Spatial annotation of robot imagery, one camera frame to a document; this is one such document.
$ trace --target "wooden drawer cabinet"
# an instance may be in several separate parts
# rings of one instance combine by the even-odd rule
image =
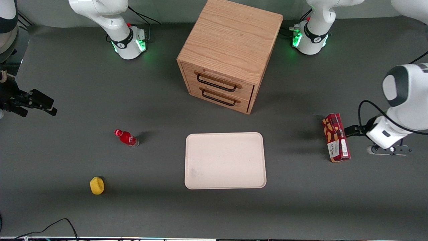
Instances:
[[[208,0],[177,57],[190,95],[251,113],[282,15]]]

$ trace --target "yellow sponge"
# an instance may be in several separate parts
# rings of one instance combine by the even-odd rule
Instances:
[[[100,195],[104,192],[104,182],[100,177],[92,178],[89,184],[91,186],[91,191],[93,194]]]

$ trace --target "red cookie box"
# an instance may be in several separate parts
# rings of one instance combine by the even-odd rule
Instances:
[[[331,162],[338,163],[343,160],[349,160],[351,154],[348,150],[348,143],[340,114],[332,113],[328,115],[322,120],[322,124]]]

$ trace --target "drawer handle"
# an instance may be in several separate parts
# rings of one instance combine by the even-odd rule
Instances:
[[[209,86],[212,86],[212,87],[216,87],[216,88],[219,88],[219,89],[221,89],[221,90],[225,90],[225,91],[228,91],[228,92],[233,92],[233,91],[235,91],[236,90],[236,85],[235,85],[235,87],[233,87],[233,89],[228,89],[228,88],[225,88],[225,87],[223,87],[223,86],[219,86],[219,85],[216,85],[216,84],[213,84],[213,83],[210,83],[210,82],[207,82],[207,81],[204,81],[204,80],[201,80],[201,79],[199,79],[199,77],[200,77],[201,75],[200,74],[198,74],[198,76],[196,77],[196,79],[198,80],[198,82],[201,82],[201,83],[203,83],[203,84],[207,84],[207,85],[209,85]]]
[[[204,93],[205,93],[205,90],[202,90],[202,96],[203,96],[203,97],[208,98],[208,99],[211,99],[211,100],[213,100],[213,101],[220,102],[220,103],[222,103],[222,104],[224,104],[224,105],[234,106],[234,105],[236,104],[236,100],[231,104],[231,103],[227,103],[227,102],[225,102],[225,101],[222,101],[222,100],[216,99],[216,98],[214,98],[214,97],[208,96],[208,95],[206,95],[206,94],[204,94]]]

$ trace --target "white tray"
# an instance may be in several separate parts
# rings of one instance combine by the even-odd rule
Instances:
[[[190,134],[184,184],[188,189],[264,187],[263,137],[257,132]]]

